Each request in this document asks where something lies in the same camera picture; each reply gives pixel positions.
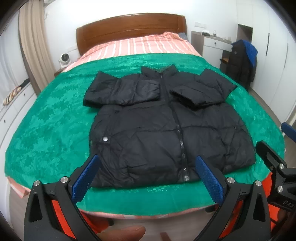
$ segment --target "blue garment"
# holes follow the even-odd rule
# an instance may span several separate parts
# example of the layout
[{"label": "blue garment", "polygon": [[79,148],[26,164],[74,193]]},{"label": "blue garment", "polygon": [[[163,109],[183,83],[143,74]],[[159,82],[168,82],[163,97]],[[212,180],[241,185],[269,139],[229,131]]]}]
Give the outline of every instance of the blue garment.
[{"label": "blue garment", "polygon": [[232,43],[232,45],[234,45],[235,43],[242,41],[244,43],[244,46],[246,47],[246,53],[248,55],[248,58],[252,64],[253,67],[255,67],[256,64],[256,56],[258,54],[257,49],[249,42],[246,40],[238,40],[234,43]]}]

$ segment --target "jacket zipper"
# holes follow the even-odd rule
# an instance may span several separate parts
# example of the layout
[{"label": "jacket zipper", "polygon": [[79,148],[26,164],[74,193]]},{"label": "jacket zipper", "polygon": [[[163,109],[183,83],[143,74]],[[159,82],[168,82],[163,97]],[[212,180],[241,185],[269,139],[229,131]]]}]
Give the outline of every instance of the jacket zipper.
[{"label": "jacket zipper", "polygon": [[161,79],[161,85],[164,88],[164,93],[165,93],[165,100],[168,103],[168,106],[170,107],[170,109],[172,110],[172,114],[173,114],[173,118],[175,120],[176,123],[176,128],[177,128],[177,136],[179,138],[179,142],[180,142],[180,147],[181,147],[181,163],[182,163],[182,172],[183,172],[183,180],[184,181],[189,181],[189,173],[188,173],[188,166],[187,166],[187,158],[185,155],[185,148],[184,148],[184,142],[183,142],[183,137],[182,137],[182,132],[181,132],[181,126],[180,126],[180,122],[177,116],[177,113],[175,112],[173,106],[170,103],[169,100],[169,96],[168,96],[168,90],[165,86],[164,80],[163,80],[163,74],[160,74],[160,79]]}]

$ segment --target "blue gripper pad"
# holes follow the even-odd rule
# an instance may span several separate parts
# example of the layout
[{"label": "blue gripper pad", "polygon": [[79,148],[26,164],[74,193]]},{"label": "blue gripper pad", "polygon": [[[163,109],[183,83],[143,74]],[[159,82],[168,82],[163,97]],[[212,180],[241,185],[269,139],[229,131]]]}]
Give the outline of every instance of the blue gripper pad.
[{"label": "blue gripper pad", "polygon": [[296,130],[290,126],[288,123],[284,122],[281,125],[281,130],[284,132],[288,137],[291,138],[294,142],[296,142]]},{"label": "blue gripper pad", "polygon": [[195,159],[195,171],[200,176],[212,200],[221,205],[226,193],[225,187],[217,180],[211,169],[200,156]]},{"label": "blue gripper pad", "polygon": [[76,204],[82,201],[100,165],[101,165],[101,160],[97,155],[94,155],[92,160],[83,170],[83,172],[78,177],[77,181],[74,183],[72,187],[71,200],[73,203]]}]

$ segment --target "grey pillow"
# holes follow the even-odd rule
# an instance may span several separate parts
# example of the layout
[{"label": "grey pillow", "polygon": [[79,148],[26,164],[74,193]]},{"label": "grey pillow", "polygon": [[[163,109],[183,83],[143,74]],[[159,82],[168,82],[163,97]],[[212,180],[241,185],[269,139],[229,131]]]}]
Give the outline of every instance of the grey pillow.
[{"label": "grey pillow", "polygon": [[187,41],[189,42],[189,40],[188,40],[188,38],[187,38],[187,36],[186,36],[185,33],[178,33],[178,35],[179,35],[179,37],[180,37],[181,39],[187,40]]}]

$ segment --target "beige curtain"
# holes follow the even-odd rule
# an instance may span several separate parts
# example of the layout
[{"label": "beige curtain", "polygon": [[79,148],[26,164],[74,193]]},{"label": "beige curtain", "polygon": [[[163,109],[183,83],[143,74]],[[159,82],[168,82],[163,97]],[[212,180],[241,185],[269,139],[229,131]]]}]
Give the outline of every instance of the beige curtain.
[{"label": "beige curtain", "polygon": [[25,60],[34,76],[30,81],[42,91],[54,79],[54,65],[48,51],[44,27],[43,0],[29,0],[22,6],[19,33]]}]

